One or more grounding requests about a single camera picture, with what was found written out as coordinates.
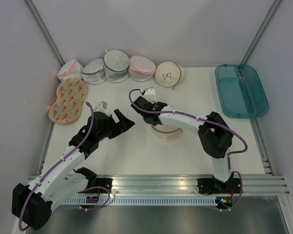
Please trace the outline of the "beige round glasses laundry bag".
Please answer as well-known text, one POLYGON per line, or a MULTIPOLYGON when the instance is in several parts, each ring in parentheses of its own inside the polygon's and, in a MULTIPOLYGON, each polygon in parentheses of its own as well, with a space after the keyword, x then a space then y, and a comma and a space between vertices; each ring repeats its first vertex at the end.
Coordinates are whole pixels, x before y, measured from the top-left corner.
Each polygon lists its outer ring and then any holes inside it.
POLYGON ((183 130, 181 128, 171 125, 151 125, 151 128, 155 138, 164 143, 173 143, 178 141, 183 134, 183 130))

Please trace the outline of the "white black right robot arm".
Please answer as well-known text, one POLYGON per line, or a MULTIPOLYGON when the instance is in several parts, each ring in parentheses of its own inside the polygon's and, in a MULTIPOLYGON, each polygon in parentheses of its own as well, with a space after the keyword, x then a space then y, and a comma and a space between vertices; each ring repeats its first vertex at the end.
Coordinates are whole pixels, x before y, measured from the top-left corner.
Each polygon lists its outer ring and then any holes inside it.
POLYGON ((181 112, 163 102, 150 102, 139 96, 131 107, 144 121, 153 126, 169 125, 194 133, 199 137, 204 152, 212 158, 213 187, 216 193, 231 192, 233 172, 230 170, 228 150, 233 134, 216 112, 200 116, 181 112))

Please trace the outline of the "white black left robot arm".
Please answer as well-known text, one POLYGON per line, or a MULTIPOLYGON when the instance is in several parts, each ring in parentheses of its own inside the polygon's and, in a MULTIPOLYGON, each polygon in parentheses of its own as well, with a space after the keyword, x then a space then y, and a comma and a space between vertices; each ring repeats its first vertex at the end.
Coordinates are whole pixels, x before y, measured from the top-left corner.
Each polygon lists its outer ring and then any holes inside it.
POLYGON ((40 229, 65 200, 78 192, 96 190, 97 175, 85 167, 76 167, 98 149, 100 141, 113 139, 134 126, 134 121, 118 109, 114 113, 118 122, 104 112, 92 112, 53 166, 28 184, 20 183, 13 189, 12 214, 19 218, 20 231, 27 227, 40 229))

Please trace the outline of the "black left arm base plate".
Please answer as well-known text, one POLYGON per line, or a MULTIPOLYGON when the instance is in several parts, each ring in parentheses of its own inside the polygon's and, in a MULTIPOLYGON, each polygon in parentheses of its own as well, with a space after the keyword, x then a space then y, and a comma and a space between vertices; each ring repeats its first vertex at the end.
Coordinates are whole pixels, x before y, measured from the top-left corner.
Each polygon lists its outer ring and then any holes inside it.
MULTIPOLYGON (((111 178, 96 178, 95 180, 93 180, 92 182, 90 182, 87 185, 87 189, 88 188, 92 188, 92 187, 104 187, 106 188, 109 192, 111 192, 111 188, 112 188, 112 179, 111 178)), ((104 189, 100 189, 100 188, 95 188, 92 190, 88 190, 85 193, 87 194, 107 194, 107 192, 104 189)))

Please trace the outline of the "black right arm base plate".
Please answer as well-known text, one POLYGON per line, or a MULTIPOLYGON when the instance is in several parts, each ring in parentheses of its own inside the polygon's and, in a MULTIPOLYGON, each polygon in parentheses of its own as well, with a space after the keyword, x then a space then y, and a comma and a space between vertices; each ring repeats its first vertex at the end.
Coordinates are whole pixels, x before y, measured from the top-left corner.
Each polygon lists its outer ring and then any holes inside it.
POLYGON ((241 180, 231 178, 227 182, 221 182, 215 178, 199 178, 197 179, 197 188, 200 194, 239 194, 241 192, 241 180))

